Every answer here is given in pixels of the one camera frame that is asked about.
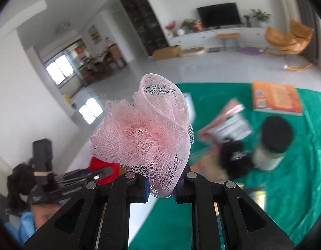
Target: metal pin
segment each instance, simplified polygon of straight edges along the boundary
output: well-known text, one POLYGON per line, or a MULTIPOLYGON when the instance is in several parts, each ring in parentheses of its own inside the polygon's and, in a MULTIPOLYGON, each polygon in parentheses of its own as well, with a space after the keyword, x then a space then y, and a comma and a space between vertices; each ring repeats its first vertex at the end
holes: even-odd
POLYGON ((128 179, 133 179, 133 178, 135 178, 135 173, 134 173, 134 172, 128 172, 128 173, 126 173, 126 178, 128 178, 128 179))
POLYGON ((233 189, 236 187, 236 184, 233 181, 228 181, 226 184, 227 188, 233 189))
POLYGON ((197 177, 196 173, 195 172, 188 172, 187 173, 187 177, 190 178, 190 179, 194 179, 197 177))
POLYGON ((97 184, 95 182, 91 181, 91 182, 88 182, 87 189, 92 190, 92 189, 96 188, 96 186, 97 186, 97 184))

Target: vase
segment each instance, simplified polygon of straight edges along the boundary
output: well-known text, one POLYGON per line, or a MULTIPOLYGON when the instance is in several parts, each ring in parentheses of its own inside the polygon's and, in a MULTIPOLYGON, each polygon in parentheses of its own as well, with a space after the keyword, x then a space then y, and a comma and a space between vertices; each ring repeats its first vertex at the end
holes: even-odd
POLYGON ((170 38, 170 39, 174 38, 172 31, 169 31, 167 35, 168 35, 168 38, 170 38))
POLYGON ((183 36, 183 35, 185 34, 185 30, 179 29, 179 30, 177 31, 177 34, 178 34, 178 36, 183 36))
POLYGON ((269 26, 269 24, 267 22, 262 22, 262 21, 259 21, 259 27, 261 28, 267 28, 269 26))

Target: drawer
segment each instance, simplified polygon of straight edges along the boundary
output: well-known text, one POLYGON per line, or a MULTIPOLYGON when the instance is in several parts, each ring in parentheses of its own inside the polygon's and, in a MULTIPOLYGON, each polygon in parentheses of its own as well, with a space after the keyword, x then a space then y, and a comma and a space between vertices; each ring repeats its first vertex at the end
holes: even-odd
POLYGON ((168 40, 171 46, 180 45, 182 48, 187 48, 189 39, 187 36, 177 36, 168 40))
POLYGON ((246 42, 266 43, 266 29, 264 28, 247 28, 244 34, 246 42))
POLYGON ((209 32, 209 33, 203 33, 200 36, 199 39, 199 46, 204 47, 204 46, 212 46, 217 44, 217 39, 216 39, 216 33, 215 32, 209 32))

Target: tv stand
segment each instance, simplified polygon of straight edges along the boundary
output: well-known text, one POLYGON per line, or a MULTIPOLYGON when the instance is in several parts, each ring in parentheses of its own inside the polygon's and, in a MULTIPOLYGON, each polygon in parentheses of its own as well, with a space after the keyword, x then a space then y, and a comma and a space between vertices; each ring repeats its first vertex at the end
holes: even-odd
POLYGON ((208 27, 206 31, 220 30, 220 29, 236 29, 236 28, 245 28, 244 24, 236 24, 236 25, 222 25, 222 26, 214 26, 208 27))
MULTIPOLYGON (((168 39, 170 46, 180 45, 183 49, 193 47, 222 47, 222 40, 217 39, 216 36, 219 34, 232 34, 240 33, 241 38, 239 39, 240 47, 253 46, 257 48, 265 48, 268 43, 265 40, 266 29, 259 27, 231 27, 231 28, 220 28, 212 29, 203 32, 186 34, 183 36, 177 36, 168 39)), ((228 47, 236 46, 235 39, 229 39, 227 42, 228 47)))

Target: wooden stool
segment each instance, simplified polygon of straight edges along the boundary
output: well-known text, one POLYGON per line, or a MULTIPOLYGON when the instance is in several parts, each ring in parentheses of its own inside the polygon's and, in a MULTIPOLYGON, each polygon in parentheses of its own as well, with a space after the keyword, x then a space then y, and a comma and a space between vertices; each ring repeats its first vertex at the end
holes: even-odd
POLYGON ((219 34, 216 36, 217 39, 221 39, 223 41, 223 50, 226 51, 226 40, 227 39, 236 39, 236 47, 239 50, 239 40, 241 37, 240 33, 231 33, 231 34, 219 34))

